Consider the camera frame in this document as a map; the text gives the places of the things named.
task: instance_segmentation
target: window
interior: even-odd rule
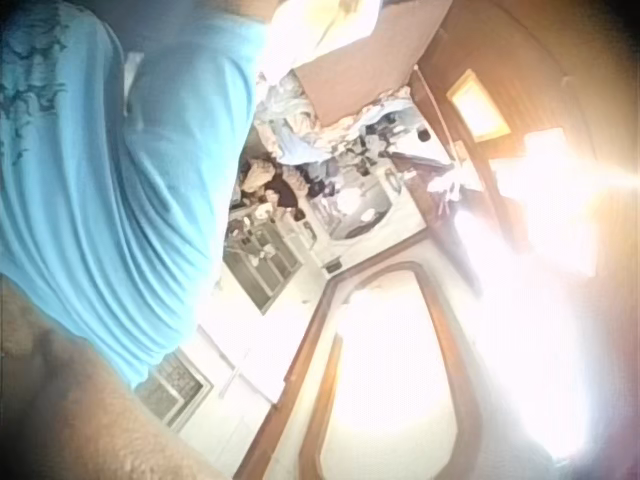
[[[300,268],[298,258],[269,222],[229,236],[224,261],[263,314]]]
[[[471,70],[467,70],[447,93],[476,142],[511,133],[489,92]]]
[[[167,355],[136,395],[172,430],[179,430],[211,391],[211,384],[183,354]]]

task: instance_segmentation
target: clothing pile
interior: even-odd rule
[[[254,125],[264,146],[279,163],[322,162],[344,152],[350,143],[390,112],[414,107],[409,87],[385,92],[359,113],[322,126],[295,73],[266,90]]]

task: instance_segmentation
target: wooden frame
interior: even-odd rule
[[[477,90],[482,95],[483,100],[485,101],[487,106],[492,110],[492,114],[498,117],[498,120],[500,121],[500,125],[497,129],[482,135],[477,135],[476,132],[472,130],[467,117],[465,117],[465,113],[460,109],[459,105],[455,101],[456,96],[460,92],[462,92],[464,89],[468,88],[470,85],[473,85],[474,87],[477,88]],[[511,133],[511,129],[509,128],[509,125],[507,124],[506,120],[502,116],[500,109],[495,104],[495,102],[491,98],[491,95],[489,95],[489,92],[484,87],[484,85],[482,85],[482,82],[480,82],[480,80],[478,79],[476,74],[473,72],[473,70],[468,69],[466,72],[462,74],[462,76],[458,79],[458,81],[454,83],[453,86],[447,92],[447,98],[456,107],[456,110],[460,114],[460,118],[462,118],[462,120],[464,121],[464,124],[467,126],[467,129],[469,130],[469,132],[473,136],[473,139],[476,142],[479,143],[479,142],[484,142],[486,140],[492,140],[494,138],[502,137],[504,135],[508,135]]]
[[[430,230],[422,230],[378,255],[336,275],[327,282],[322,297],[316,306],[316,310],[302,338],[300,347],[285,377],[285,388],[280,400],[277,404],[272,405],[267,413],[242,463],[233,476],[235,480],[258,480],[264,477],[271,462],[271,456],[275,452],[289,418],[293,413],[338,285],[342,281],[359,275],[430,237]],[[429,302],[428,308],[432,316],[443,319],[446,318],[446,307],[440,303],[435,287],[429,289]],[[446,347],[443,348],[447,348],[450,351],[458,351],[457,342],[449,329],[443,328],[440,331],[436,330],[436,332],[440,344],[446,345]],[[333,353],[335,359],[337,352],[334,351]],[[457,354],[452,355],[449,361],[450,371],[455,372],[453,377],[448,378],[449,388],[454,398],[454,409],[458,421],[458,429],[459,431],[464,430],[468,432],[468,434],[465,436],[457,436],[454,444],[454,452],[456,453],[452,456],[452,459],[455,457],[456,461],[450,461],[440,472],[439,478],[459,480],[468,476],[467,472],[473,468],[475,463],[474,460],[475,456],[477,456],[480,441],[481,417],[462,357]]]
[[[325,325],[329,308],[338,285],[353,275],[359,275],[375,267],[381,262],[389,260],[404,250],[425,241],[429,237],[427,230],[421,230],[402,242],[380,252],[358,265],[345,270],[330,278],[325,285],[324,292],[309,321],[307,330],[300,342],[291,367],[285,376],[285,387],[277,404],[272,405],[267,413],[258,433],[253,439],[249,450],[244,456],[233,478],[235,480],[257,480],[263,478],[271,455],[278,446],[284,429],[291,417],[293,408],[298,400],[302,384],[309,371],[311,360],[315,353],[320,335]]]
[[[448,326],[438,292],[431,285],[422,266],[415,262],[400,262],[382,268],[360,282],[352,291],[362,289],[390,273],[407,271],[414,274],[416,282],[420,286],[436,331],[458,425],[458,434],[451,458],[435,478],[458,480],[468,476],[477,459],[480,440],[480,413],[470,378],[462,363],[458,341]],[[298,456],[299,478],[305,480],[324,480],[325,478],[322,471],[321,455],[340,379],[341,354],[342,339],[336,334]]]

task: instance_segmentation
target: wooden trim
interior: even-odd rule
[[[324,370],[320,390],[316,397],[311,421],[307,427],[298,455],[299,478],[305,480],[324,480],[322,471],[322,447],[327,438],[331,412],[340,382],[340,361],[342,359],[342,338],[336,335],[331,345],[331,353]]]
[[[440,345],[458,426],[451,458],[436,478],[466,478],[471,473],[479,452],[480,409],[460,353],[459,341],[454,338],[438,293],[431,285],[422,265],[416,262],[400,262],[382,268],[360,282],[353,291],[364,288],[385,275],[402,271],[410,271],[415,275],[429,310]],[[324,480],[321,455],[340,379],[341,353],[342,339],[336,335],[298,456],[299,475],[305,480]]]
[[[338,285],[369,268],[375,267],[395,257],[427,238],[428,232],[421,230],[402,242],[329,279],[313,316],[309,321],[309,326],[302,337],[302,341],[289,367],[289,371],[285,376],[285,387],[280,396],[280,400],[269,409],[258,433],[254,437],[253,442],[251,442],[249,450],[233,476],[235,480],[258,480],[264,477],[271,462],[271,456],[278,446],[278,442],[282,437],[289,417],[293,412],[293,407],[298,400],[298,395],[309,371],[311,360],[315,354],[318,341],[320,340],[320,334],[324,328],[327,314]]]

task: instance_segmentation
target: skin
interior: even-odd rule
[[[204,3],[267,23],[279,1]],[[3,394],[17,400],[3,404],[1,478],[225,478],[153,417],[86,342],[48,330],[28,355],[4,360]]]

